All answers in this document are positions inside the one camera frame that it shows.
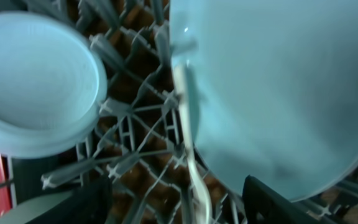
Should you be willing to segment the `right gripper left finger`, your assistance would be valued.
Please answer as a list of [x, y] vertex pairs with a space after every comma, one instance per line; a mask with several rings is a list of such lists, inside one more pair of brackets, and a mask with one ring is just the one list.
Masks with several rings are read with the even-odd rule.
[[112, 183], [104, 175], [50, 210], [28, 221], [30, 224], [103, 224], [112, 206]]

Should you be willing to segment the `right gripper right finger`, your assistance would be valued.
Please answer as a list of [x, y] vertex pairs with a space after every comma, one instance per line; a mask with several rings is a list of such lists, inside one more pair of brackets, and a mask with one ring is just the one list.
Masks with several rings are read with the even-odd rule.
[[319, 224], [254, 176], [245, 178], [242, 200], [248, 224]]

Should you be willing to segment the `light blue plate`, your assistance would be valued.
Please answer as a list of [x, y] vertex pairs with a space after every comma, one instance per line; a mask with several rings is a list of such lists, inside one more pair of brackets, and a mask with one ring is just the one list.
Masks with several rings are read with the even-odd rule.
[[296, 202], [358, 166], [358, 1], [176, 0], [170, 38], [194, 144], [228, 189], [252, 175]]

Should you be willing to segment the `light blue bowl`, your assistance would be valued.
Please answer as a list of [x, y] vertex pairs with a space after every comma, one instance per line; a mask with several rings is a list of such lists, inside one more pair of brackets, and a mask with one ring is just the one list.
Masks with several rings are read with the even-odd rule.
[[106, 94], [105, 67], [79, 32], [0, 12], [0, 154], [47, 157], [83, 142]]

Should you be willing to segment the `white plastic spoon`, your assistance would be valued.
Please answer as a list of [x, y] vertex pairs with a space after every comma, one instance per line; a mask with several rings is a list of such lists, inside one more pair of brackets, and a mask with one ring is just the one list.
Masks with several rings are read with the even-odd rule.
[[175, 84], [175, 91], [178, 99], [178, 110], [180, 114], [181, 129], [183, 135], [183, 142], [186, 152], [186, 161], [190, 180], [192, 183], [192, 191], [194, 199], [198, 202], [198, 207], [195, 211], [196, 223], [210, 224], [211, 223], [211, 197], [208, 188], [197, 168], [195, 159], [195, 150], [193, 145], [193, 138], [191, 133], [191, 118], [190, 105], [188, 96], [188, 82], [186, 80], [186, 67], [183, 64], [178, 64], [173, 68], [173, 80]]

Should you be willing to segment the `yellow plastic cup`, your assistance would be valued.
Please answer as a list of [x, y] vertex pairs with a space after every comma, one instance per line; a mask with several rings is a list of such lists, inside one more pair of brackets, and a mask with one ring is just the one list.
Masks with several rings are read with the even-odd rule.
[[42, 195], [27, 200], [0, 217], [0, 224], [23, 224], [56, 207], [73, 195], [72, 191]]

